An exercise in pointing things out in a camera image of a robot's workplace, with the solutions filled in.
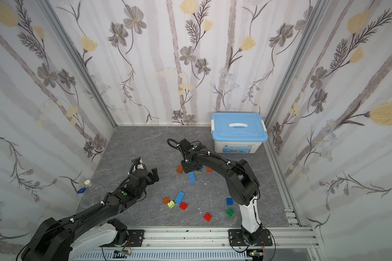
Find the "red lego brick front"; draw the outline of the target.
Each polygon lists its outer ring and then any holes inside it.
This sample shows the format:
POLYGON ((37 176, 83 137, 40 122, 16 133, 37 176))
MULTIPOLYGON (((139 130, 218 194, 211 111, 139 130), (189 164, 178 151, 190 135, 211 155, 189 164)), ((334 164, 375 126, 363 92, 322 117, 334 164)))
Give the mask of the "red lego brick front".
POLYGON ((212 215, 210 213, 206 213, 204 215, 204 220, 206 220, 207 222, 209 222, 211 220, 211 218, 212 218, 212 215))

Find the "red lego brick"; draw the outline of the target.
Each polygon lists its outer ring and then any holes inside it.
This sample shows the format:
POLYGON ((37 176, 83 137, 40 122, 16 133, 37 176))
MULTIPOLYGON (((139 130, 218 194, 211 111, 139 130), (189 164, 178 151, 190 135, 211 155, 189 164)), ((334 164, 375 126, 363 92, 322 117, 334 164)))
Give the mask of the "red lego brick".
POLYGON ((181 202, 180 204, 180 209, 182 209, 183 211, 185 211, 188 208, 188 204, 185 202, 181 202))
POLYGON ((210 213, 206 213, 204 215, 204 220, 206 220, 207 222, 209 222, 211 220, 211 218, 212 218, 212 215, 210 213))

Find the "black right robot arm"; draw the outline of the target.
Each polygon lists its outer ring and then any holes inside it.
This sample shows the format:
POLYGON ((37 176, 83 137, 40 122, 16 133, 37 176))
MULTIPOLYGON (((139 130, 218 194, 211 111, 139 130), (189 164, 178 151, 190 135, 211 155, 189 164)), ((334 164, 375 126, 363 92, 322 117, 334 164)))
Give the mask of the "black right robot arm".
POLYGON ((181 166, 185 173, 200 170, 205 166, 224 177, 229 195, 240 207, 243 239, 247 244, 254 245, 260 239, 263 225, 257 206, 260 184, 248 162, 243 159, 228 160, 199 141, 189 142, 183 139, 178 142, 168 139, 167 144, 181 153, 181 166))

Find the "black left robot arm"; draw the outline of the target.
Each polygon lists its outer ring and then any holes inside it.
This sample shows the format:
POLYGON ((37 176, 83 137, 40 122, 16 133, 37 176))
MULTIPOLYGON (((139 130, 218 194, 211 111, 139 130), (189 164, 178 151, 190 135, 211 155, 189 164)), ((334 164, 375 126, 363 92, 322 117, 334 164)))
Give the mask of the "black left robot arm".
POLYGON ((143 200, 147 186, 159 180, 156 168, 147 170, 140 158, 135 159, 129 175, 99 203, 60 220, 51 217, 43 221, 16 258, 71 261, 101 246, 128 246, 131 236, 116 216, 143 200))

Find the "light blue long lego brick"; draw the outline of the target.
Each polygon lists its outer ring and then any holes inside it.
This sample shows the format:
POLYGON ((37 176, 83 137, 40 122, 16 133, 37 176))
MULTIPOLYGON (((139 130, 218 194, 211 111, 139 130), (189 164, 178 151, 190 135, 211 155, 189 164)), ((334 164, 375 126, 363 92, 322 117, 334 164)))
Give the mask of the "light blue long lego brick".
POLYGON ((180 205, 184 199, 184 196, 185 193, 183 191, 179 191, 176 196, 176 199, 174 200, 174 203, 180 205))

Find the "lime green lego brick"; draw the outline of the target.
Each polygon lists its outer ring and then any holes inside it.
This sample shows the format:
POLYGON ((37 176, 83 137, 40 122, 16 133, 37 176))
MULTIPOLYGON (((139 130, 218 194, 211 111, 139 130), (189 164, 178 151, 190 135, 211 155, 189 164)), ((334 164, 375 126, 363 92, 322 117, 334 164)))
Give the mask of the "lime green lego brick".
POLYGON ((175 206, 175 202, 174 201, 169 201, 169 203, 167 205, 168 205, 168 207, 170 209, 172 209, 175 206))

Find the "red lego brick left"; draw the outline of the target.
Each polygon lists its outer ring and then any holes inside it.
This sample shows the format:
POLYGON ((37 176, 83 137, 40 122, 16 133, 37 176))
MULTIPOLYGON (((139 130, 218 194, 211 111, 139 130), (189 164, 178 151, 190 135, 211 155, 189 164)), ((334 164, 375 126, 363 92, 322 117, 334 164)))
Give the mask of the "red lego brick left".
POLYGON ((188 204, 185 202, 181 202, 180 204, 180 209, 182 209, 183 211, 185 211, 188 208, 188 204))

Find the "blue small lego brick right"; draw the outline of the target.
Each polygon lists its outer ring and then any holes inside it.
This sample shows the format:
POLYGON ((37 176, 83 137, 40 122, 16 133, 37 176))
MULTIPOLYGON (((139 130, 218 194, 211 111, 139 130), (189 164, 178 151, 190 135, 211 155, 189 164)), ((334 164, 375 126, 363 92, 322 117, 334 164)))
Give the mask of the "blue small lego brick right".
POLYGON ((226 198, 226 204, 227 204, 228 206, 233 205, 233 203, 234 203, 234 201, 233 201, 232 198, 226 198))

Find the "clear bottle white cap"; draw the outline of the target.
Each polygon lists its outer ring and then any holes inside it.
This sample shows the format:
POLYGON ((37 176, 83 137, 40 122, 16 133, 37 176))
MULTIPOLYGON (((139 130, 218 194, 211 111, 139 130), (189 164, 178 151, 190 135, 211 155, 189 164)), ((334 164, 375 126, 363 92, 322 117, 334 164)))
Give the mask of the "clear bottle white cap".
POLYGON ((90 179, 87 179, 84 182, 84 185, 86 187, 86 192, 93 197, 97 197, 103 194, 103 186, 92 182, 90 179))

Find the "clear bottle blue cap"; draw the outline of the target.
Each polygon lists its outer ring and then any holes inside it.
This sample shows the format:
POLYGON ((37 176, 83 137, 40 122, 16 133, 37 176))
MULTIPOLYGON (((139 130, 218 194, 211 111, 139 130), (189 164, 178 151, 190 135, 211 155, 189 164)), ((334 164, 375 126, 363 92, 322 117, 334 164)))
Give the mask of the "clear bottle blue cap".
POLYGON ((77 194, 81 196, 79 206, 82 208, 88 208, 94 204, 94 197, 87 188, 80 189, 77 194))

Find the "blue lid storage box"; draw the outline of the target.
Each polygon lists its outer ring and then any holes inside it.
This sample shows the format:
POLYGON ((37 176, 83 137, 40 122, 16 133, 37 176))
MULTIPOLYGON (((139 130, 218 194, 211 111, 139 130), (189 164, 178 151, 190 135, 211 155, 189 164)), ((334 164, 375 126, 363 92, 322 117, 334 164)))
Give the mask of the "blue lid storage box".
POLYGON ((256 153, 269 136, 260 114, 214 113, 211 134, 217 153, 256 153))

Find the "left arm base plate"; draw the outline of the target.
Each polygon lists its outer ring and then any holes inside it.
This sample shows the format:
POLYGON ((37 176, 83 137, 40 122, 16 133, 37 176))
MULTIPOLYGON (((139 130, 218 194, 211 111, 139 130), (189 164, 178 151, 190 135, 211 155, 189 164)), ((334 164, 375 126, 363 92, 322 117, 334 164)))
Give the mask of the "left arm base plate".
POLYGON ((102 247, 141 247, 144 240, 145 230, 143 229, 129 229, 122 230, 115 234, 115 238, 112 239, 108 244, 102 245, 102 247))

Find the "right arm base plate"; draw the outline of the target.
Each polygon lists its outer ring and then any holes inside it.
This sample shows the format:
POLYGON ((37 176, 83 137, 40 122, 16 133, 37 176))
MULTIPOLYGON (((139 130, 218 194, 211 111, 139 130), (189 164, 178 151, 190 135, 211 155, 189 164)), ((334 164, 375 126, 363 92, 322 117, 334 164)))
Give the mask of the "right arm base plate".
POLYGON ((249 233, 243 229, 229 229, 228 239, 232 247, 274 245, 271 233, 266 228, 259 228, 254 233, 249 233))

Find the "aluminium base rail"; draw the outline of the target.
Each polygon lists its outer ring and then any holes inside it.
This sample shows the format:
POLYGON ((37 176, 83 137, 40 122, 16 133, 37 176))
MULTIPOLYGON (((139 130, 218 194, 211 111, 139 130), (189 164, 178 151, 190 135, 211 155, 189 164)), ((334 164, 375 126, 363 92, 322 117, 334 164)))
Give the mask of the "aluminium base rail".
POLYGON ((115 238, 115 230, 108 225, 94 228, 80 236, 68 248, 70 257, 75 258, 91 250, 114 248, 116 250, 134 249, 314 249, 319 247, 317 238, 308 227, 271 227, 268 230, 273 246, 232 247, 229 244, 228 230, 235 227, 135 227, 145 230, 142 246, 102 247, 115 238))

